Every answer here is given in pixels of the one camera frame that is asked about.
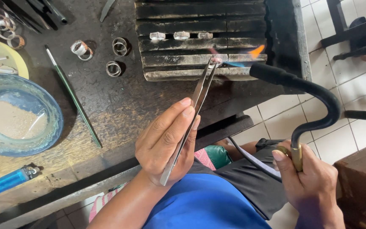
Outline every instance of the tweezers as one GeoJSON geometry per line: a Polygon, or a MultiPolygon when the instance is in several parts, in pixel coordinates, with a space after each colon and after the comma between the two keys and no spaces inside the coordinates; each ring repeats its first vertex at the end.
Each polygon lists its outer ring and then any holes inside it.
{"type": "Polygon", "coordinates": [[[216,71],[216,67],[217,67],[217,64],[215,64],[208,79],[206,79],[207,71],[211,64],[211,59],[212,59],[212,57],[208,61],[206,68],[204,69],[203,74],[201,75],[200,80],[198,81],[196,89],[194,90],[193,97],[191,98],[193,100],[191,105],[194,107],[194,110],[196,111],[194,118],[191,121],[190,127],[187,129],[186,134],[177,144],[177,147],[176,147],[173,155],[170,157],[169,161],[167,162],[165,170],[163,171],[163,174],[160,177],[160,184],[162,184],[163,186],[166,186],[166,183],[167,183],[167,180],[169,179],[171,170],[176,165],[177,159],[179,158],[179,155],[184,147],[184,144],[186,143],[186,140],[187,140],[187,137],[189,136],[191,128],[194,125],[194,121],[196,120],[196,117],[197,117],[198,113],[200,112],[201,106],[203,105],[203,102],[207,96],[207,92],[210,88],[210,84],[211,84],[211,81],[213,80],[214,72],[216,71]]]}

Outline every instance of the wooden workbench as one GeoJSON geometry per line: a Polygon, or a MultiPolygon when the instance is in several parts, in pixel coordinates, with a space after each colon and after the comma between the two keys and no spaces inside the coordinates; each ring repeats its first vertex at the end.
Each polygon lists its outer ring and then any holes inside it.
{"type": "MultiPolygon", "coordinates": [[[[54,3],[68,17],[69,24],[43,34],[19,28],[19,34],[27,42],[19,53],[28,66],[30,80],[45,88],[58,102],[64,115],[64,129],[58,142],[42,153],[17,158],[0,156],[0,177],[30,163],[43,167],[38,177],[0,194],[3,225],[0,228],[16,228],[108,189],[108,183],[100,186],[103,180],[130,179],[121,172],[139,169],[134,150],[140,131],[171,104],[191,96],[197,84],[145,80],[137,48],[133,0],[115,2],[103,23],[99,17],[105,1],[55,0],[54,3]],[[128,56],[113,53],[111,43],[117,37],[131,43],[128,56]],[[81,61],[70,51],[71,44],[79,39],[96,44],[91,60],[81,61]],[[97,148],[81,117],[76,115],[44,44],[49,44],[68,76],[102,142],[102,149],[97,148]],[[112,60],[125,64],[121,77],[106,74],[105,64],[112,60]],[[22,216],[20,222],[8,223],[19,216],[22,216]]],[[[284,93],[292,91],[260,80],[213,82],[200,113],[200,128],[284,93]]]]}

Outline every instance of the lighter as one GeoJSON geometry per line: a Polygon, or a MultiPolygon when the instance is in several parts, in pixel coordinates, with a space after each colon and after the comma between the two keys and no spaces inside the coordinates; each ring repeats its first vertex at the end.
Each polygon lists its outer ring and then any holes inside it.
{"type": "Polygon", "coordinates": [[[0,193],[37,177],[39,171],[38,167],[24,165],[22,168],[4,175],[0,178],[0,193]]]}

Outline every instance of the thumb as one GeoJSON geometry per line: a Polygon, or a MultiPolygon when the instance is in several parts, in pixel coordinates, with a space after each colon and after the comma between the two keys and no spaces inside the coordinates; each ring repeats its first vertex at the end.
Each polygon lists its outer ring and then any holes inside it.
{"type": "Polygon", "coordinates": [[[281,172],[282,184],[285,186],[285,190],[294,189],[297,188],[298,185],[301,185],[292,160],[279,150],[273,150],[272,155],[281,172]]]}

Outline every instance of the black cable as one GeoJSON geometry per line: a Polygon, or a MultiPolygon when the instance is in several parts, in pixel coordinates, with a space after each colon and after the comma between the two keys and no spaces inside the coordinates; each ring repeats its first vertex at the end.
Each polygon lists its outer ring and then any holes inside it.
{"type": "Polygon", "coordinates": [[[256,162],[252,161],[250,158],[248,158],[246,156],[246,154],[244,154],[242,152],[242,150],[239,148],[239,146],[237,145],[237,143],[234,141],[233,138],[231,137],[228,137],[228,139],[231,140],[232,144],[235,146],[235,148],[245,157],[245,159],[247,159],[247,161],[249,161],[252,165],[254,165],[257,169],[261,170],[264,174],[272,177],[273,179],[279,181],[282,183],[282,178],[278,177],[278,176],[275,176],[274,174],[270,173],[269,171],[267,171],[266,169],[264,169],[262,166],[260,166],[259,164],[257,164],[256,162]]]}

